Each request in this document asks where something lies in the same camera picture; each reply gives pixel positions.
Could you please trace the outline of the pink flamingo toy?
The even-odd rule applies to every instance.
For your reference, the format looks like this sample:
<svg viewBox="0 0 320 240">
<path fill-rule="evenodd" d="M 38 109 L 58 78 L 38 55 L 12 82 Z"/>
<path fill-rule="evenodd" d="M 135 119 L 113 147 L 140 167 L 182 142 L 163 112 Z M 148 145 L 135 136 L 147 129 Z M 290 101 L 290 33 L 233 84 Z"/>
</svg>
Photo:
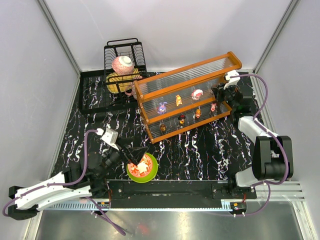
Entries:
<svg viewBox="0 0 320 240">
<path fill-rule="evenodd" d="M 201 89 L 195 89 L 191 93 L 191 98 L 195 101 L 198 101 L 202 95 L 203 95 L 203 91 Z"/>
</svg>

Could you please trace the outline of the purple bunny toy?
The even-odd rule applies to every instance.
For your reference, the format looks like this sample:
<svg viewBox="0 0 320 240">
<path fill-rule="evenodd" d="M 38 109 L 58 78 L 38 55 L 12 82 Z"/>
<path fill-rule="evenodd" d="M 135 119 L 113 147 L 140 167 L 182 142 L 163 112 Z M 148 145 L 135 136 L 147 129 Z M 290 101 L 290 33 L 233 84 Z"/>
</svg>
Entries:
<svg viewBox="0 0 320 240">
<path fill-rule="evenodd" d="M 165 114 L 166 113 L 166 111 L 167 111 L 167 107 L 166 107 L 166 105 L 167 105 L 168 103 L 167 102 L 160 102 L 159 104 L 158 104 L 158 108 L 157 108 L 157 113 L 159 114 L 159 115 L 163 115 L 163 114 Z"/>
</svg>

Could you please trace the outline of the small orange figure toy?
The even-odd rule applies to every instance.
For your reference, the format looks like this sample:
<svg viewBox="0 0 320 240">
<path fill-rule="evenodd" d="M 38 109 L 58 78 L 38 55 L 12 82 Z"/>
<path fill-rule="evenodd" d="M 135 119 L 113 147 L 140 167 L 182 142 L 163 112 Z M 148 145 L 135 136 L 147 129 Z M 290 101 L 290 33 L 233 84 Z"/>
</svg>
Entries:
<svg viewBox="0 0 320 240">
<path fill-rule="evenodd" d="M 177 107 L 178 107 L 179 105 L 182 105 L 182 104 L 183 104 L 182 98 L 181 98 L 181 96 L 178 95 L 178 94 L 175 96 L 175 101 L 176 101 L 176 106 L 177 106 Z"/>
</svg>

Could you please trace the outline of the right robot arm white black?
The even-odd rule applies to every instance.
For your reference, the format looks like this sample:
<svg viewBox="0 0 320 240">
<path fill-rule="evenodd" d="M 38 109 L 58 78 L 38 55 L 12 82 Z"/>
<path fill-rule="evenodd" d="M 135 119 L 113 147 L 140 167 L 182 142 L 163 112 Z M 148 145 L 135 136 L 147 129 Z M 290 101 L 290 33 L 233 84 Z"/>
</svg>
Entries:
<svg viewBox="0 0 320 240">
<path fill-rule="evenodd" d="M 254 144 L 251 166 L 232 173 L 227 191 L 235 197 L 260 184 L 279 185 L 294 174 L 292 140 L 278 135 L 254 117 L 251 98 L 243 96 L 236 85 L 220 83 L 211 87 L 217 103 L 226 102 L 231 107 L 230 120 Z"/>
</svg>

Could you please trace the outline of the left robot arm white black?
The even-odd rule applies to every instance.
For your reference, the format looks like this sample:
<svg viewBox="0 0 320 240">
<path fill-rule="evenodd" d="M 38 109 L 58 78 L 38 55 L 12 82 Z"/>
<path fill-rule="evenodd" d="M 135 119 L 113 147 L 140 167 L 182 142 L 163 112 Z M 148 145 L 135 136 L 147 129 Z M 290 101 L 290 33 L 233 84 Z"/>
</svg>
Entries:
<svg viewBox="0 0 320 240">
<path fill-rule="evenodd" d="M 148 149 L 130 145 L 122 150 L 112 147 L 107 156 L 91 151 L 80 165 L 66 168 L 48 180 L 31 187 L 12 186 L 8 190 L 11 201 L 3 207 L 2 214 L 18 221 L 27 220 L 55 204 L 104 195 L 104 188 L 97 186 L 97 178 L 119 162 L 138 165 Z"/>
</svg>

